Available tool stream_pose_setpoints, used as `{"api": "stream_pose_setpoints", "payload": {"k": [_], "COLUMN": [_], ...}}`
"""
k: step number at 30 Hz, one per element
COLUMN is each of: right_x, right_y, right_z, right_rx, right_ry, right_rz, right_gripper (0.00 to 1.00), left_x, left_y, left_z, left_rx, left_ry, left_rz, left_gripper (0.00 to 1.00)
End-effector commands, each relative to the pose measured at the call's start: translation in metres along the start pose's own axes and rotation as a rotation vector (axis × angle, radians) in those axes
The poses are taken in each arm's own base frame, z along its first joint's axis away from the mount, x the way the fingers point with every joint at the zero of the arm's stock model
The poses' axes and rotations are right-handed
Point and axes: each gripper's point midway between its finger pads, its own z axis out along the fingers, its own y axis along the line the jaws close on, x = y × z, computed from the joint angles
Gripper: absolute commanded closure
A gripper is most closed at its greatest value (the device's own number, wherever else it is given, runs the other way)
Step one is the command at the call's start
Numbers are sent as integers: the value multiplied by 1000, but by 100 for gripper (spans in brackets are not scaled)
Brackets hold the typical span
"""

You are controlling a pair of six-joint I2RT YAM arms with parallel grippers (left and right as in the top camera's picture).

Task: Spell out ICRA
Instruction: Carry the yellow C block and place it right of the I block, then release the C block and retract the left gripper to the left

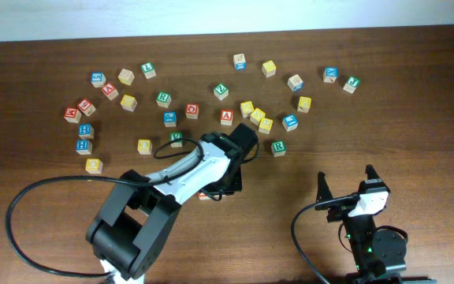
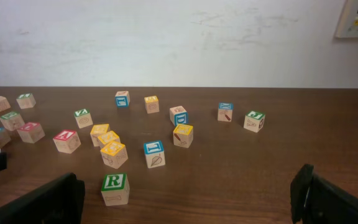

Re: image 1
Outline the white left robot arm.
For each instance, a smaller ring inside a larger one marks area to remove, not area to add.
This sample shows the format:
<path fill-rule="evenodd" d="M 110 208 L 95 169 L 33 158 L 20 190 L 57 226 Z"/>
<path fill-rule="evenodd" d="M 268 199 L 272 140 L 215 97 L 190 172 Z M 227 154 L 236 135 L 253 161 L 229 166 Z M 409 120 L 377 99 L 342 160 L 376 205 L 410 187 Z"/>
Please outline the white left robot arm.
<path fill-rule="evenodd" d="M 86 233 L 106 281 L 143 282 L 182 204 L 198 192 L 220 200 L 241 191 L 241 166 L 258 142 L 252 128 L 239 124 L 229 135 L 202 135 L 193 151 L 164 170 L 146 176 L 125 172 Z"/>

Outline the red I letter block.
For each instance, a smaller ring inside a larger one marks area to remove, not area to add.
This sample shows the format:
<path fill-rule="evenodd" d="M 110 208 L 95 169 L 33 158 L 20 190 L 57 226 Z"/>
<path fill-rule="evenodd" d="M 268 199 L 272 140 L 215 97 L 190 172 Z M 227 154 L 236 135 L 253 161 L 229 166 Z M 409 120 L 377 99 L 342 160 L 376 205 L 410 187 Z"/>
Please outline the red I letter block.
<path fill-rule="evenodd" d="M 200 192 L 200 193 L 199 193 L 199 199 L 200 199 L 200 200 L 209 200 L 210 197 L 207 196 L 206 194 Z"/>

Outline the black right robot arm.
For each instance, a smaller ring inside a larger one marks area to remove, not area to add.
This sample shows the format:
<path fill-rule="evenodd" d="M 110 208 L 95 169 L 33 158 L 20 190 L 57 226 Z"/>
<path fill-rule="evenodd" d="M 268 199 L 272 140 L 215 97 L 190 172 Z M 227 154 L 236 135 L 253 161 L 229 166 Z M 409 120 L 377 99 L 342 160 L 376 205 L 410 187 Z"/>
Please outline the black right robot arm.
<path fill-rule="evenodd" d="M 327 212 L 328 222 L 345 228 L 357 272 L 346 275 L 347 283 L 402 283 L 407 266 L 407 233 L 393 226 L 376 226 L 374 216 L 386 208 L 390 189 L 367 165 L 367 179 L 351 195 L 333 197 L 326 175 L 318 173 L 318 210 Z"/>

